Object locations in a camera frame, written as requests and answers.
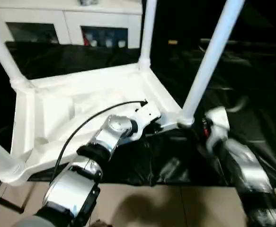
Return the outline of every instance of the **black plastic sheet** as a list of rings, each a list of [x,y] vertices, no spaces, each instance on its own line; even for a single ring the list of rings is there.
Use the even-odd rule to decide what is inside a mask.
[[[84,46],[15,44],[8,47],[21,72],[28,79],[44,78],[83,70],[134,63],[139,50],[105,50]],[[183,105],[202,60],[201,51],[171,51],[155,58],[152,69]],[[10,149],[15,94],[0,66],[0,144]],[[256,154],[276,187],[276,56],[226,53],[198,107],[190,130],[173,130],[117,149],[103,181],[132,185],[185,184],[226,185],[223,173],[216,173],[204,158],[201,119],[217,106],[231,108],[242,98],[246,105],[229,113],[231,135]],[[31,180],[48,181],[51,170]]]

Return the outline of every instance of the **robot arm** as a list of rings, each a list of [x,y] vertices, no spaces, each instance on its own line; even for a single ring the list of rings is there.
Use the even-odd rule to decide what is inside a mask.
[[[206,149],[216,156],[232,179],[248,218],[248,226],[276,227],[276,194],[269,178],[253,152],[228,138],[230,129],[225,108],[206,115],[212,123]]]
[[[141,137],[143,129],[160,117],[152,103],[131,118],[110,115],[92,139],[77,150],[78,156],[53,180],[42,208],[15,227],[85,226],[96,205],[98,183],[118,145]]]

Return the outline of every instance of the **metal frame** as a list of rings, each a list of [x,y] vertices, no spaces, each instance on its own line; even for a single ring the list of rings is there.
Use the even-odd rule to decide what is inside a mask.
[[[195,77],[194,83],[190,88],[184,107],[182,110],[180,110],[177,104],[175,103],[175,101],[172,99],[171,95],[167,92],[164,86],[159,82],[159,80],[155,77],[155,75],[153,75],[153,73],[150,70],[150,64],[151,64],[150,51],[151,51],[152,32],[153,32],[157,0],[147,1],[141,56],[137,63],[137,66],[138,66],[137,72],[140,72],[140,73],[146,72],[146,74],[144,74],[144,78],[146,80],[145,83],[149,86],[150,89],[152,88],[156,89],[156,92],[155,94],[152,94],[152,97],[154,97],[154,99],[157,100],[157,103],[161,105],[161,108],[169,111],[174,111],[174,113],[161,113],[162,118],[160,120],[160,123],[164,127],[166,126],[165,131],[176,128],[178,124],[185,127],[190,127],[192,125],[194,121],[194,114],[195,114],[196,108],[199,105],[199,102],[203,96],[203,93],[205,92],[205,89],[209,83],[209,80],[225,48],[226,42],[229,39],[231,31],[236,23],[236,20],[238,18],[238,15],[240,14],[242,6],[244,5],[244,2],[245,0],[227,0],[226,1],[222,14],[220,16],[220,19],[214,31],[213,37],[209,43],[205,56],[202,60],[198,73]],[[0,62],[4,67],[7,75],[9,76],[11,86],[17,92],[17,96],[18,94],[22,95],[22,93],[25,93],[25,92],[28,94],[30,92],[29,89],[34,88],[33,83],[31,83],[21,74],[13,58],[11,57],[8,49],[1,41],[0,41]],[[135,65],[128,65],[126,67],[123,66],[123,68],[112,67],[108,69],[103,69],[101,71],[98,70],[97,72],[95,70],[95,72],[92,72],[89,75],[93,75],[93,73],[99,74],[100,72],[102,74],[108,73],[108,72],[112,72],[116,74],[116,72],[118,72],[118,70],[120,69],[122,69],[122,71],[129,71],[129,69],[136,70],[135,67],[136,67]],[[82,78],[81,74],[71,77],[72,80],[81,79],[81,78]],[[53,80],[52,79],[43,79],[42,81],[38,80],[34,84],[38,84],[42,86],[44,84],[48,84],[49,82],[52,83]],[[27,136],[25,130],[21,131],[21,133],[23,134],[22,136]],[[34,154],[34,152],[35,151],[31,152],[30,157],[35,158],[38,156],[38,152],[36,151],[36,154]],[[44,165],[43,163],[39,163],[39,164],[34,163],[35,168],[32,168],[30,171],[26,171],[30,167],[29,159],[26,159],[27,161],[26,163],[24,163],[23,160],[20,159],[18,155],[16,155],[16,157],[17,158],[11,158],[11,157],[8,157],[6,153],[4,154],[4,152],[0,152],[0,165],[2,165],[2,163],[9,163],[9,165],[7,165],[8,166],[7,168],[5,168],[4,166],[0,167],[0,169],[2,168],[4,169],[3,170],[4,174],[2,174],[2,171],[0,171],[0,179],[3,182],[14,184],[14,185],[23,183],[23,181],[26,181],[31,174],[44,170],[46,168],[50,168],[54,164],[53,161],[48,161],[46,165]],[[69,156],[68,159],[63,159],[63,160],[64,162],[66,162],[66,161],[69,161],[70,158],[71,156]]]

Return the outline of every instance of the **white cabinet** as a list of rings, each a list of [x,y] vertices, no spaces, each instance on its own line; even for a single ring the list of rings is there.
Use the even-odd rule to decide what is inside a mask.
[[[3,41],[48,39],[106,47],[121,42],[139,48],[141,19],[140,0],[99,0],[91,6],[80,6],[78,0],[0,0]]]
[[[139,48],[140,46],[140,15],[65,12],[65,18],[72,44],[84,45],[84,38],[88,39],[86,36],[89,33],[89,35],[98,37],[92,38],[98,42],[98,46],[99,39],[113,39],[113,42],[121,40],[126,43],[128,48]],[[99,37],[99,34],[104,31],[107,31],[102,35],[104,37]],[[116,41],[115,38],[108,37],[109,33],[120,38]]]
[[[49,35],[53,33],[60,44],[71,43],[63,11],[0,9],[0,38],[2,41],[15,40],[15,36],[17,35],[17,24],[18,30],[23,30],[23,27],[29,29],[31,26],[32,32],[38,32],[38,29],[42,30],[42,24],[44,24],[44,33],[47,32]]]

